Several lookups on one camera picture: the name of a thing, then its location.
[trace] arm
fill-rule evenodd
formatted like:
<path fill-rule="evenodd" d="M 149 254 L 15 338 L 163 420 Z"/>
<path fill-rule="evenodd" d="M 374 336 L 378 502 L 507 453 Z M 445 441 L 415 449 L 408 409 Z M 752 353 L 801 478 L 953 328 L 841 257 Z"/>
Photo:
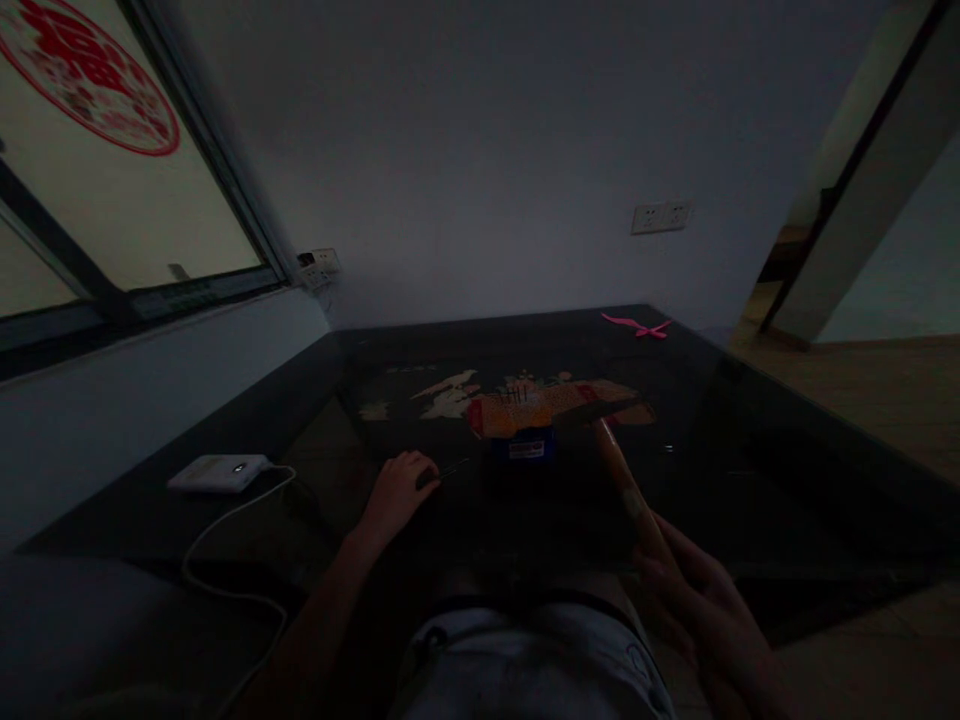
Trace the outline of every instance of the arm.
<path fill-rule="evenodd" d="M 263 670 L 240 697 L 234 717 L 297 718 L 316 712 L 361 589 L 377 558 L 440 485 L 417 478 L 436 464 L 418 453 L 388 460 L 360 523 L 343 541 L 319 586 L 290 625 Z"/>
<path fill-rule="evenodd" d="M 715 715 L 729 720 L 747 709 L 762 720 L 796 717 L 780 662 L 733 578 L 673 525 L 656 520 L 688 582 L 639 550 L 634 559 L 647 587 L 692 639 L 695 670 Z"/>

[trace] white power bank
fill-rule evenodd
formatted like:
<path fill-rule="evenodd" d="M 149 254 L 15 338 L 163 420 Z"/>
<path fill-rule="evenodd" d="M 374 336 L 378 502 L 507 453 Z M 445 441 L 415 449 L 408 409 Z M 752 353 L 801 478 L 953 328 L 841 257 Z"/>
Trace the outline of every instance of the white power bank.
<path fill-rule="evenodd" d="M 239 493 L 271 463 L 266 455 L 201 455 L 167 482 L 179 492 Z"/>

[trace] window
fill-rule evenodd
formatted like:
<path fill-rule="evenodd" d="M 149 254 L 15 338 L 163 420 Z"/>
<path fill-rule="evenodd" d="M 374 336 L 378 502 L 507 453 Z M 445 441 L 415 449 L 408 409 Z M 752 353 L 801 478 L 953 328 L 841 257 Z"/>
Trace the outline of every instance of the window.
<path fill-rule="evenodd" d="M 140 0 L 0 5 L 0 377 L 285 275 Z"/>

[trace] window glass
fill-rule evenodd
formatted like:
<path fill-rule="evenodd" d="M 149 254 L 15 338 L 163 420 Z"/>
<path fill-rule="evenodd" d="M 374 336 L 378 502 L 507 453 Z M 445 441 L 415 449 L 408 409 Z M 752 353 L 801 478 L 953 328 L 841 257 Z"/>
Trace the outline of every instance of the window glass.
<path fill-rule="evenodd" d="M 0 317 L 76 299 L 76 294 L 0 217 Z"/>
<path fill-rule="evenodd" d="M 263 264 L 116 3 L 5 0 L 0 49 L 4 162 L 116 286 Z"/>

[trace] wall socket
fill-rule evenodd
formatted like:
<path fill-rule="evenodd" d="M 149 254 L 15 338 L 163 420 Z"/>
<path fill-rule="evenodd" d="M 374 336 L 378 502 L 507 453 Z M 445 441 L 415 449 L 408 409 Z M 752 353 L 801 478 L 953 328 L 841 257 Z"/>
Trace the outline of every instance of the wall socket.
<path fill-rule="evenodd" d="M 340 272 L 340 259 L 337 257 L 337 251 L 333 248 L 322 248 L 321 250 L 311 250 L 314 262 L 317 267 L 323 270 L 327 275 L 336 275 Z"/>
<path fill-rule="evenodd" d="M 637 205 L 633 211 L 631 235 L 683 230 L 693 214 L 692 200 L 671 200 L 669 202 Z"/>
<path fill-rule="evenodd" d="M 323 286 L 333 282 L 330 276 L 321 270 L 320 266 L 316 263 L 300 268 L 300 279 L 303 280 L 303 284 L 311 290 L 319 290 Z"/>

